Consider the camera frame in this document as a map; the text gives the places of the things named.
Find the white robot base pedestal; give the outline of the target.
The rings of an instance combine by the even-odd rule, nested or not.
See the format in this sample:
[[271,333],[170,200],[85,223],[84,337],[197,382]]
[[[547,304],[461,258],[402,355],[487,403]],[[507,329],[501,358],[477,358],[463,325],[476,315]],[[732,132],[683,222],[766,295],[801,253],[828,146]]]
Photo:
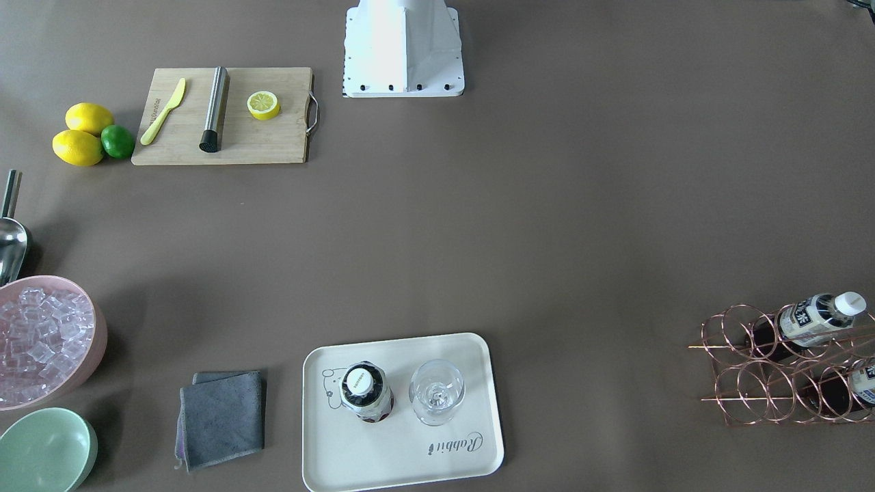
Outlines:
[[444,1],[360,1],[346,12],[344,48],[344,97],[465,91],[459,13]]

